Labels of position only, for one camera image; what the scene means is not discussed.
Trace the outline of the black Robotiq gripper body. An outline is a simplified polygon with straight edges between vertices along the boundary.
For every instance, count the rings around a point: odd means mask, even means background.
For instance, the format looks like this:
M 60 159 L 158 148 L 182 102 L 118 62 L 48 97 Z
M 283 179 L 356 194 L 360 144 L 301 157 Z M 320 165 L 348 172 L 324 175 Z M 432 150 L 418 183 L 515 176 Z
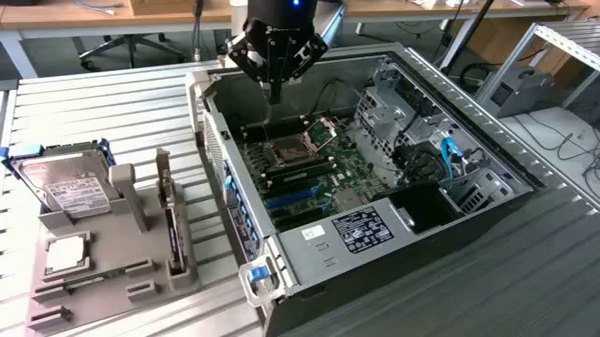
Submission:
M 315 34 L 315 7 L 316 1 L 248 0 L 243 32 L 252 47 L 265 48 L 269 38 L 304 44 Z

